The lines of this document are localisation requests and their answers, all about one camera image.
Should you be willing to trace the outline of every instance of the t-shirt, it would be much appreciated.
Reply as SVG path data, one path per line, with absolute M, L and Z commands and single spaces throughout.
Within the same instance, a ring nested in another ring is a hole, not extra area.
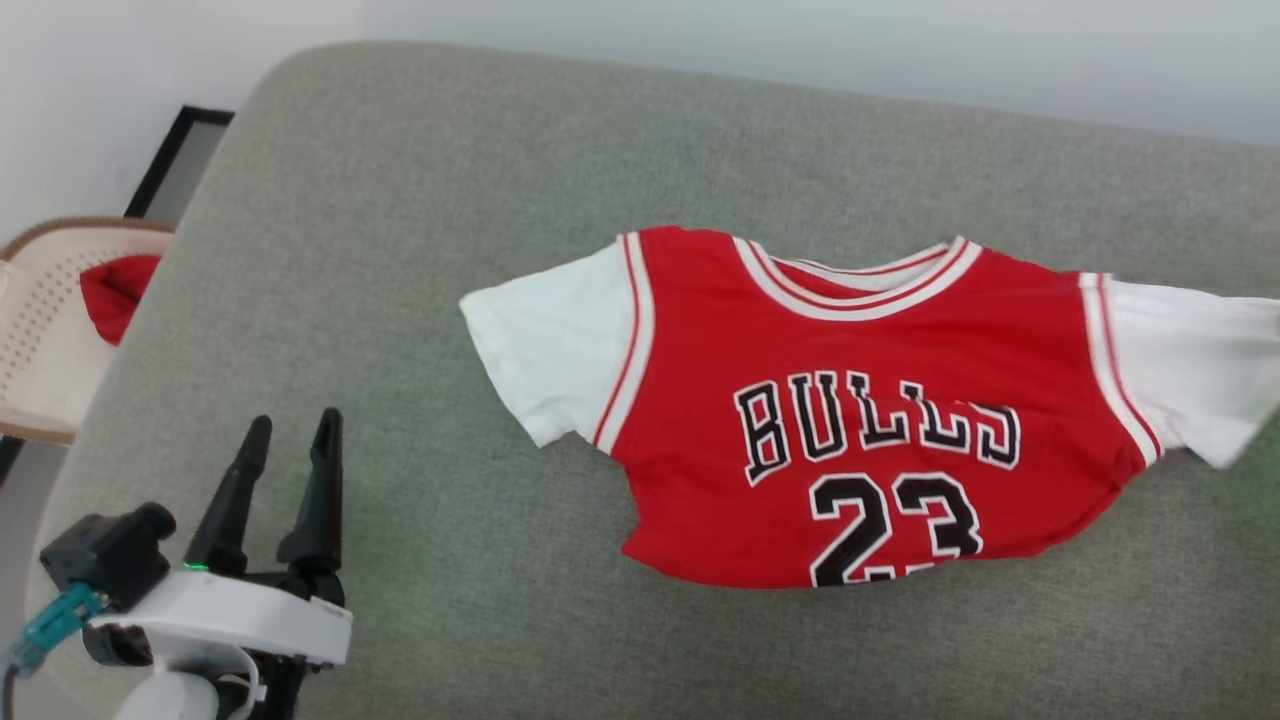
M 1036 555 L 1165 452 L 1229 465 L 1280 404 L 1280 301 L 963 237 L 836 269 L 659 227 L 461 306 L 534 442 L 626 470 L 623 552 L 718 585 Z

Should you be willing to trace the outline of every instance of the white wall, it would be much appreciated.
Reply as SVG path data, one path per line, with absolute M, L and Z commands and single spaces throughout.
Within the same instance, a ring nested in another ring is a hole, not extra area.
M 183 104 L 307 46 L 439 40 L 1280 145 L 1276 0 L 8 0 L 0 238 L 119 214 Z
M 55 215 L 120 215 L 182 106 L 151 0 L 5 0 L 0 245 Z
M 184 97 L 310 45 L 421 38 L 1280 143 L 1276 0 L 192 0 Z

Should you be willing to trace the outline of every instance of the black frame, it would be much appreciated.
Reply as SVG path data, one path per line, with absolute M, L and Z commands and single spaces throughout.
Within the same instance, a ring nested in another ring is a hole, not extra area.
M 227 110 L 210 110 L 207 108 L 183 105 L 182 110 L 178 111 L 178 117 L 173 120 L 173 126 L 169 127 L 169 133 L 165 135 L 164 142 L 160 143 L 156 156 L 151 160 L 146 174 L 142 176 L 142 182 L 138 183 L 138 190 L 133 193 L 133 199 L 129 200 L 129 206 L 124 210 L 124 217 L 141 218 L 147 214 L 151 201 L 155 200 L 156 192 L 160 191 L 160 184 L 164 182 L 165 176 L 169 174 L 169 168 L 173 167 L 174 159 L 178 158 L 178 151 L 182 150 L 182 143 L 187 140 L 187 133 L 191 132 L 191 128 L 196 123 L 225 127 L 230 124 L 234 117 L 234 113 L 228 113 Z M 9 470 L 13 469 L 13 464 L 18 460 L 18 452 L 22 451 L 24 445 L 27 442 L 23 439 L 0 436 L 0 487 L 4 487 L 5 479 L 9 478 Z
M 225 127 L 230 124 L 234 117 L 234 113 L 228 113 L 227 110 L 209 110 L 206 108 L 183 105 L 182 110 L 178 111 L 178 118 L 173 122 L 173 127 L 169 128 L 169 135 L 160 143 L 160 150 L 156 151 L 155 159 L 151 160 L 151 167 L 142 176 L 142 182 L 138 183 L 138 190 L 133 193 L 133 200 L 129 201 L 128 209 L 124 210 L 124 217 L 141 218 L 147 214 L 151 201 L 155 200 L 156 192 L 160 191 L 160 184 L 164 182 L 165 176 L 169 174 L 169 168 L 173 167 L 174 159 L 178 158 L 178 151 L 182 150 L 182 143 L 187 140 L 187 133 L 191 132 L 191 128 L 196 123 Z

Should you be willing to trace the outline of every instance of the white sleeve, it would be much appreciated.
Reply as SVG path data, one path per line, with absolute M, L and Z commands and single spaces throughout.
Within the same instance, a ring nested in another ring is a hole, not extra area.
M 1165 450 L 1230 465 L 1280 405 L 1280 301 L 1100 284 L 1134 410 Z
M 570 430 L 593 441 L 635 324 L 623 243 L 460 305 L 489 379 L 538 447 Z

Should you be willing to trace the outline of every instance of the red and white stripe trim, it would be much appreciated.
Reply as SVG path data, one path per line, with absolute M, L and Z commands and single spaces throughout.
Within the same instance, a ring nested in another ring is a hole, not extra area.
M 1111 316 L 1107 310 L 1107 282 L 1110 279 L 1111 275 L 1102 273 L 1080 273 L 1080 293 L 1084 299 L 1084 324 L 1089 336 L 1093 375 L 1098 380 L 1098 388 L 1102 391 L 1107 406 L 1111 407 L 1111 413 L 1133 438 L 1143 461 L 1151 465 L 1160 459 L 1164 448 L 1151 429 L 1151 424 L 1138 413 L 1129 398 L 1124 378 L 1120 377 L 1111 334 Z
M 923 273 L 909 282 L 861 297 L 827 297 L 788 278 L 777 266 L 777 261 L 758 243 L 736 237 L 733 238 L 733 243 L 748 274 L 765 295 L 796 314 L 819 320 L 874 320 L 919 305 L 959 281 L 973 266 L 983 251 L 978 243 L 957 237 L 950 246 L 943 246 L 945 251 L 941 254 L 937 252 L 937 247 L 933 247 L 897 263 L 881 265 L 879 268 L 847 272 L 851 274 L 881 274 L 929 264 Z M 803 264 L 792 264 L 791 266 L 812 272 L 815 275 L 819 274 L 817 269 L 806 269 Z M 829 274 L 835 270 L 824 268 L 822 272 Z M 856 287 L 856 281 L 846 279 L 836 282 Z
M 634 322 L 631 324 L 631 343 L 627 348 L 627 357 L 618 374 L 618 383 L 609 396 L 608 405 L 596 427 L 591 443 L 612 454 L 613 443 L 622 432 L 622 424 L 631 414 L 636 395 L 640 392 L 640 380 L 644 378 L 645 366 L 649 364 L 649 352 L 653 350 L 653 286 L 649 284 L 649 269 L 645 265 L 644 249 L 640 245 L 640 233 L 632 232 L 618 236 L 623 255 L 627 260 L 627 275 L 631 281 L 631 301 Z

